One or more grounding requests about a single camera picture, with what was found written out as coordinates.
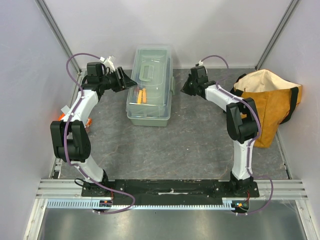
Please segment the yellow handle screwdriver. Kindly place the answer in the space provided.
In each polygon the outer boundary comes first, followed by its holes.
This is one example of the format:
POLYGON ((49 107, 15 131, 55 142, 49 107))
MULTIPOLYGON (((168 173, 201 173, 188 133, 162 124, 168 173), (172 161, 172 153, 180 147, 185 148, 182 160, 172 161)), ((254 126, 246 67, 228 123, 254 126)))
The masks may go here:
POLYGON ((143 102, 144 104, 147 103, 147 90, 146 90, 146 88, 143 88, 143 89, 142 89, 142 102, 143 102))
POLYGON ((137 104, 141 104, 143 100, 143 91, 139 90, 138 91, 138 96, 137 96, 137 104))

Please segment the green translucent tool box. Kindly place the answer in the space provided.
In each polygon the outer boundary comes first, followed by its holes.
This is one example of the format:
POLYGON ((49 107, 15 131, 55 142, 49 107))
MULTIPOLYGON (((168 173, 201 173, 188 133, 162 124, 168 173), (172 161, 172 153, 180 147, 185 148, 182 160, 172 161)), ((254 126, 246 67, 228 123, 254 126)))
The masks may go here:
POLYGON ((175 92, 172 50, 169 45, 139 46, 135 53, 131 79, 137 86, 129 89, 126 114, 135 126, 166 127, 171 117, 175 92), (146 88, 147 102, 137 104, 139 90, 146 88))

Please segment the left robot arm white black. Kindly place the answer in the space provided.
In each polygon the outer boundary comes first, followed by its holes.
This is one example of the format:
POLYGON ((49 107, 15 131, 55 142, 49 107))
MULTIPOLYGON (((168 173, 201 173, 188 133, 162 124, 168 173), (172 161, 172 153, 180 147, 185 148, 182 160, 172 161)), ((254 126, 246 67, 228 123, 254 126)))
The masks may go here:
POLYGON ((138 84, 122 67, 111 68, 98 61, 89 62, 86 72, 74 104, 61 120, 50 124, 50 133, 54 155, 81 173, 84 177, 83 190, 103 197, 111 191, 109 179, 91 155, 86 122, 105 91, 117 93, 138 84))

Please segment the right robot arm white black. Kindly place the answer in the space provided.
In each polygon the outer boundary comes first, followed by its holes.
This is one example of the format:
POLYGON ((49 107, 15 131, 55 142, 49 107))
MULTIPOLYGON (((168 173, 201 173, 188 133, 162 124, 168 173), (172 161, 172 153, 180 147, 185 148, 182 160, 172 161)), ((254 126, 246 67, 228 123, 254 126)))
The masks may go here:
POLYGON ((181 92, 200 96, 226 113, 227 133, 234 144, 234 160, 228 188, 235 197, 246 195, 255 183, 252 174, 253 145, 261 130, 255 101, 250 97, 236 96, 215 81, 210 81, 203 65, 190 69, 181 92))

